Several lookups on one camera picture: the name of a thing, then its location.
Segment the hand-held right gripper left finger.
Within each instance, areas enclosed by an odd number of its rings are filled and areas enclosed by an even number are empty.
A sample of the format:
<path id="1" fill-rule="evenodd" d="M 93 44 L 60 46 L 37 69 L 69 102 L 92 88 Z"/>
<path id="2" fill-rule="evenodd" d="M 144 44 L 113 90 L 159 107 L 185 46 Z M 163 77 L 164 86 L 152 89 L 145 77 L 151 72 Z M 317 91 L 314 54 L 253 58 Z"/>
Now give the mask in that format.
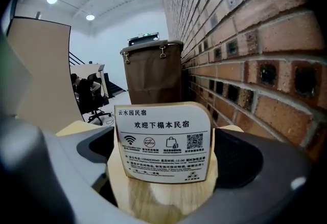
<path id="1" fill-rule="evenodd" d="M 114 223 L 118 209 L 93 189 L 104 157 L 88 146 L 109 128 L 66 137 L 1 119 L 1 223 Z"/>

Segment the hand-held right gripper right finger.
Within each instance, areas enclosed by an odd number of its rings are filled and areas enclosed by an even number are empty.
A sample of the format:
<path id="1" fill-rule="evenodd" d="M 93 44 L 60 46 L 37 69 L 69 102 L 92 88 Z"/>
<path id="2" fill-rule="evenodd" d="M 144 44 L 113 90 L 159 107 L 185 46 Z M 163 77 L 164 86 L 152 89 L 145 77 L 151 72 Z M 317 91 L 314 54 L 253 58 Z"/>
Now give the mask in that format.
<path id="1" fill-rule="evenodd" d="M 182 223 L 273 223 L 302 195 L 312 170 L 292 144 L 215 129 L 211 197 Z"/>

